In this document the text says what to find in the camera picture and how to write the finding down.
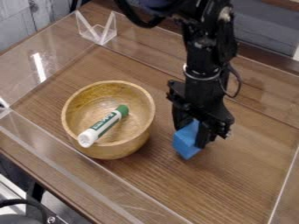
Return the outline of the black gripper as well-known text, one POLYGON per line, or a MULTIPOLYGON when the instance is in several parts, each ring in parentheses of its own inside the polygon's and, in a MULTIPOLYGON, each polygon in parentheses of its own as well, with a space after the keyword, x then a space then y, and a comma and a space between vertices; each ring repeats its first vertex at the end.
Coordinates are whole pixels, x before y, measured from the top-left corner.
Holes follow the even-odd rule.
POLYGON ((234 117, 224 104, 224 91, 218 80, 169 80, 166 99, 172 103, 172 121, 176 130, 197 120, 194 146, 200 149, 216 137, 225 139, 234 117))

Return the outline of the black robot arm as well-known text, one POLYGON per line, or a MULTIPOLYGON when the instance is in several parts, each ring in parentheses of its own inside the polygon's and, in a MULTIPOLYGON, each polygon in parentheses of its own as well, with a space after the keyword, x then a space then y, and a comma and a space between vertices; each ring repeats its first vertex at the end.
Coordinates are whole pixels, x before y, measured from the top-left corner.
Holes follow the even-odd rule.
POLYGON ((182 81, 168 81, 166 98, 172 102, 173 127, 181 130, 192 121, 194 146, 205 147, 217 137, 226 137, 234 117, 222 99, 238 94, 228 91, 229 78, 241 80, 230 65, 237 56, 234 13, 230 0, 138 0, 152 15, 146 21, 138 17, 126 0, 114 0, 126 19, 141 28, 154 28, 166 18, 181 27, 186 52, 182 81))

